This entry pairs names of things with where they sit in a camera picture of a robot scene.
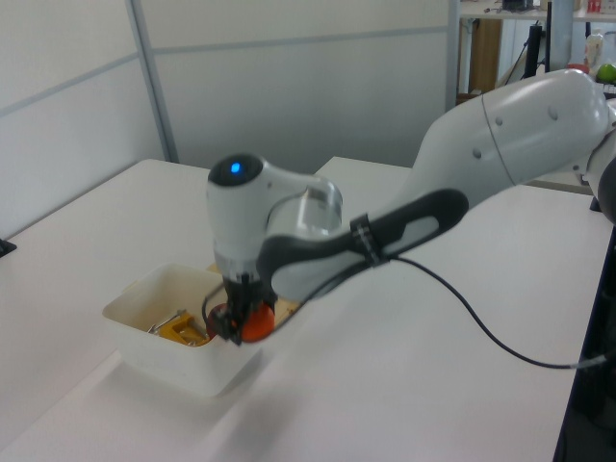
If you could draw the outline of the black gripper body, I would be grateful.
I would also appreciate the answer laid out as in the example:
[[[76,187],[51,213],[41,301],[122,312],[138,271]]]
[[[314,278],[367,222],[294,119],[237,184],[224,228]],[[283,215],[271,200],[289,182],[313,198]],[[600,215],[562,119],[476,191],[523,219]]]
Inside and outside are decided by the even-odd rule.
[[[275,309],[278,296],[259,278],[250,273],[238,277],[224,277],[223,287],[227,295],[227,305],[239,312],[256,309],[261,303]]]

